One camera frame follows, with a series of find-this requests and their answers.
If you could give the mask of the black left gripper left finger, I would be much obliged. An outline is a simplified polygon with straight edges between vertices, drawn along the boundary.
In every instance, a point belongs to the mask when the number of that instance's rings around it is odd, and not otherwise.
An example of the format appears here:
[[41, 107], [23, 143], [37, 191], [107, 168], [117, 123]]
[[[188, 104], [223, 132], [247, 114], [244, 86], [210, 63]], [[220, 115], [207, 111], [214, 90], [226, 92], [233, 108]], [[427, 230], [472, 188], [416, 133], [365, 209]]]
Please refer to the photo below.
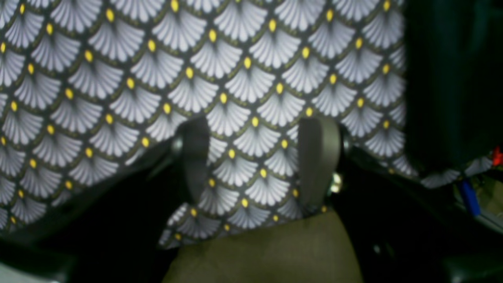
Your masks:
[[168, 218], [202, 195], [210, 136], [205, 118], [183, 122], [173, 137], [2, 236], [2, 242], [61, 252], [155, 250]]

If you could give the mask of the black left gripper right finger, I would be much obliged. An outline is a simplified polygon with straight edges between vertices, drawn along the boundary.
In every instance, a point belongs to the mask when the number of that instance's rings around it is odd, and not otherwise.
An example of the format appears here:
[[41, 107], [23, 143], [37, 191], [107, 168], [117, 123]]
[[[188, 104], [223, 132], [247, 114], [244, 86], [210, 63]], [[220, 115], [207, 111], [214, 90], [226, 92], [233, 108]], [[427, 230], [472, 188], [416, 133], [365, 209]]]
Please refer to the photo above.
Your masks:
[[301, 201], [329, 200], [364, 270], [501, 272], [502, 234], [460, 208], [452, 189], [392, 175], [332, 118], [299, 125]]

